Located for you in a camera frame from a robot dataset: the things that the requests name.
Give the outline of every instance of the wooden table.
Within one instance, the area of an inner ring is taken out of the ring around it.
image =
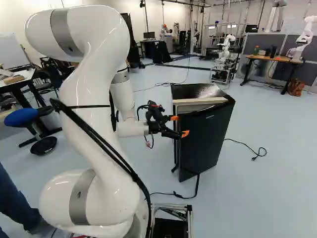
[[[247,58],[249,59],[249,63],[247,64],[247,68],[246,68],[246,75],[244,76],[244,80],[243,82],[240,84],[241,86],[243,86],[244,84],[246,84],[247,82],[250,81],[249,77],[249,73],[250,73],[250,68],[252,66],[253,61],[255,60],[265,60],[265,61],[277,61],[277,62],[284,62],[284,63],[289,63],[292,65],[292,71],[291,74],[288,78],[288,80],[286,81],[286,85],[283,88],[281,94],[284,95],[287,91],[288,85],[295,73],[295,70],[298,68],[299,65],[303,64],[303,61],[298,61],[298,60],[292,60],[289,57],[286,56],[275,56],[274,58],[271,58],[270,56],[254,56],[254,55],[249,55],[247,56]]]

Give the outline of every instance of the wooden board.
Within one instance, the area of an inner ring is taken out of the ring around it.
[[[219,98],[190,98],[190,99],[174,99],[174,105],[192,105],[192,104],[212,104],[225,103],[228,99],[224,97]]]
[[[302,61],[297,61],[297,60],[292,60],[289,57],[286,56],[275,56],[274,58],[270,58],[270,56],[254,56],[254,55],[249,55],[247,56],[248,59],[254,59],[254,60],[271,60],[271,61],[278,61],[278,62],[290,62],[290,63],[298,63],[302,64]]]

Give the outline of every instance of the metal frame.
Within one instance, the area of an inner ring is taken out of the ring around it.
[[[151,205],[151,213],[152,213],[151,237],[153,237],[153,234],[154,234],[155,214],[159,210],[164,211],[182,221],[187,222],[187,225],[188,225],[187,238],[193,237],[192,205],[178,205],[178,204],[168,204],[168,203],[153,203]]]

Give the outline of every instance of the jeans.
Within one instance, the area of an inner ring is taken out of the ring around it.
[[[18,191],[0,163],[0,212],[23,225],[24,230],[35,228],[42,217],[38,209],[31,208],[22,192]],[[0,227],[0,238],[8,238]]]

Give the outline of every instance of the black cable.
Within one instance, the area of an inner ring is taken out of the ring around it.
[[[267,154],[267,150],[266,150],[264,147],[260,147],[259,150],[258,150],[258,152],[255,152],[255,151],[254,151],[251,147],[249,147],[246,143],[243,143],[243,142],[240,142],[240,141],[236,141],[236,140],[233,140],[233,139],[229,139],[229,138],[228,138],[228,139],[224,139],[223,141],[225,141],[225,140],[231,140],[231,141],[233,141],[233,142],[235,142],[235,143],[242,144],[242,145],[245,145],[246,147],[248,147],[250,150],[252,150],[253,153],[256,154],[256,157],[253,157],[253,158],[252,158],[253,161],[254,161],[257,157],[264,157],[264,156]],[[263,154],[263,155],[260,155],[261,149],[264,150],[264,154]]]
[[[65,104],[59,100],[50,99],[52,106],[58,111],[62,110],[73,122],[75,122],[88,136],[90,136],[121,168],[123,168],[138,185],[140,190],[144,193],[148,204],[149,219],[146,230],[146,238],[150,237],[152,214],[151,214],[151,198],[145,184],[139,178],[132,167],[124,160],[124,158],[92,127],[90,127],[84,120],[82,120],[73,110],[69,109]]]
[[[149,106],[148,105],[141,105],[137,108],[137,116],[138,116],[138,120],[140,120],[140,117],[139,117],[139,110],[140,109],[147,109]]]
[[[52,235],[51,235],[51,238],[53,238],[55,232],[57,231],[57,228],[55,228],[55,230],[53,231]]]
[[[181,198],[181,199],[192,199],[192,198],[195,198],[197,196],[197,194],[198,194],[199,179],[200,179],[200,174],[197,174],[197,180],[196,180],[196,185],[195,185],[195,194],[193,196],[191,196],[191,197],[184,197],[184,196],[176,193],[175,191],[173,191],[173,193],[153,192],[153,193],[150,193],[150,196],[154,195],[154,194],[161,194],[161,195],[171,195],[171,196],[175,196],[175,197]]]
[[[146,91],[146,90],[149,90],[149,89],[152,89],[152,88],[155,88],[155,87],[161,87],[161,86],[168,87],[168,86],[171,86],[171,85],[182,84],[188,79],[189,68],[190,68],[190,55],[188,56],[187,74],[186,74],[186,78],[185,78],[184,81],[179,82],[179,83],[171,83],[171,82],[156,83],[154,86],[152,86],[150,88],[140,89],[140,90],[136,90],[136,91],[133,91],[133,92],[135,93],[135,92],[140,92],[140,91]]]
[[[151,134],[151,136],[152,136],[152,146],[148,146],[148,147],[150,149],[153,149],[153,147],[154,147],[154,136],[153,136],[153,134]],[[145,142],[148,143],[147,137],[145,135],[144,135],[144,139],[145,139]]]

